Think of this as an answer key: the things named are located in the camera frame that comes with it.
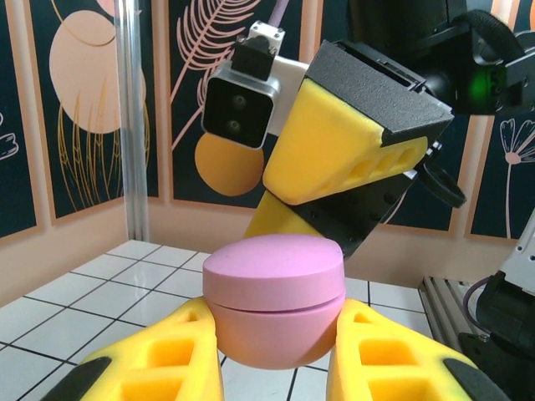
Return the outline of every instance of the white tile floor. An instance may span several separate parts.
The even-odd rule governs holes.
[[[162,319],[202,290],[206,253],[129,241],[0,308],[0,400],[39,401],[86,355]],[[346,280],[347,296],[431,336],[418,291]],[[329,356],[287,371],[221,355],[229,401],[324,401]]]

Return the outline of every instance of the flower illustration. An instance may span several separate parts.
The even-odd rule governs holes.
[[[516,120],[508,119],[500,124],[500,138],[502,148],[505,153],[507,167],[507,183],[505,194],[505,219],[507,238],[511,238],[511,216],[510,216],[510,184],[511,171],[514,165],[521,163],[535,162],[535,122],[530,119],[525,120],[520,128],[516,129]]]

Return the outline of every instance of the floor tile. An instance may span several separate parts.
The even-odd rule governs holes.
[[[368,303],[368,282],[357,278],[345,278],[345,296]]]
[[[110,279],[122,272],[126,267],[132,266],[135,261],[125,259],[123,257],[102,255],[92,261],[88,261],[84,265],[73,272],[87,274],[88,276]]]
[[[200,297],[202,295],[202,273],[179,269],[156,289],[183,297]]]
[[[372,305],[371,307],[390,320],[411,328],[429,338],[433,338],[429,323],[427,322],[427,316],[424,313],[404,311],[402,309],[394,309],[393,307],[380,307],[377,305]]]
[[[102,287],[80,299],[72,307],[82,311],[98,313],[109,317],[119,317],[138,302],[149,290],[106,282]]]
[[[65,309],[14,344],[38,353],[66,359],[110,323],[111,319],[105,317]]]
[[[40,401],[47,393],[54,388],[59,381],[67,376],[74,366],[71,365],[61,365],[56,369],[50,376],[48,376],[44,381],[42,381],[36,388],[34,388],[22,401]]]
[[[150,326],[159,322],[164,317],[169,316],[180,305],[188,301],[187,298],[177,297],[175,295],[151,292],[141,301],[135,304],[121,320]]]
[[[153,261],[154,263],[160,263],[167,266],[180,267],[195,254],[195,251],[163,246],[159,250],[151,253],[144,260]]]
[[[15,348],[0,352],[0,399],[16,401],[61,362]]]
[[[0,308],[0,341],[10,343],[61,309],[27,298],[19,298],[9,303]]]
[[[329,351],[325,355],[323,355],[320,359],[318,359],[315,362],[312,362],[309,364],[309,366],[314,366],[315,368],[320,369],[329,369],[329,361],[331,359],[331,352]]]
[[[114,282],[125,282],[133,286],[152,289],[174,271],[174,267],[139,261],[115,277]]]
[[[114,322],[111,326],[99,334],[99,336],[91,343],[78,351],[69,361],[80,363],[91,353],[99,351],[101,348],[116,343],[123,338],[127,338],[132,334],[139,332],[139,330],[143,330],[143,328],[129,323]]]
[[[291,401],[325,401],[327,372],[299,368],[293,384]]]
[[[28,294],[29,297],[68,306],[103,284],[104,280],[67,273]]]
[[[293,370],[262,370],[227,359],[222,366],[225,399],[231,401],[284,401]]]
[[[420,294],[415,288],[398,287],[380,282],[369,284],[371,303],[385,307],[400,307],[410,311],[424,312]]]
[[[156,244],[151,244],[149,242],[143,241],[127,241],[122,245],[117,246],[116,248],[108,251],[110,255],[130,257],[132,259],[143,259],[145,256],[149,255],[151,252],[158,249],[160,246]]]
[[[199,252],[190,259],[182,268],[202,272],[202,264],[210,256],[209,253]]]

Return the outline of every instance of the cable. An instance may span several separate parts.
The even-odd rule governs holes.
[[[471,314],[470,309],[468,308],[468,302],[470,301],[471,296],[473,295],[476,290],[486,285],[489,281],[490,277],[482,278],[479,282],[475,283],[473,286],[468,288],[468,291],[466,291],[465,296],[462,298],[462,313],[465,315],[466,319],[479,328],[482,332],[485,332],[486,334],[490,334],[486,328],[484,328]]]
[[[271,17],[269,18],[269,21],[267,21],[268,25],[278,28],[281,21],[283,20],[284,13],[286,12],[286,8],[288,7],[289,2],[290,0],[277,0],[277,2],[275,3],[275,7],[273,8],[273,11],[271,13]]]

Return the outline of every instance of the beige wall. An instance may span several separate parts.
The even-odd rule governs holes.
[[[165,27],[164,2],[153,2],[155,26]],[[309,38],[302,49],[304,60],[310,60],[318,44],[317,20],[321,17],[320,1],[311,0],[303,15],[302,33]],[[493,12],[507,21],[512,1],[496,0]],[[166,65],[168,42],[165,29],[156,33],[158,74],[157,93],[166,101],[169,85]],[[167,107],[159,109],[159,160],[164,185],[163,204],[150,204],[150,239],[168,246],[181,246],[212,252],[242,237],[252,211],[221,206],[171,203],[169,157],[170,116]],[[487,118],[471,122],[470,138],[463,159],[461,186],[468,196],[466,206],[455,214],[453,229],[446,237],[430,231],[414,231],[399,227],[380,227],[375,230],[354,256],[346,263],[350,277],[417,286],[423,276],[476,280],[497,270],[512,250],[512,244],[470,241],[464,238],[468,222],[472,188],[482,154]]]
[[[7,0],[39,230],[0,240],[0,306],[126,239],[122,200],[80,212],[69,221],[52,224],[42,151],[43,132],[34,93],[34,85],[38,82],[35,82],[32,71],[23,3]]]

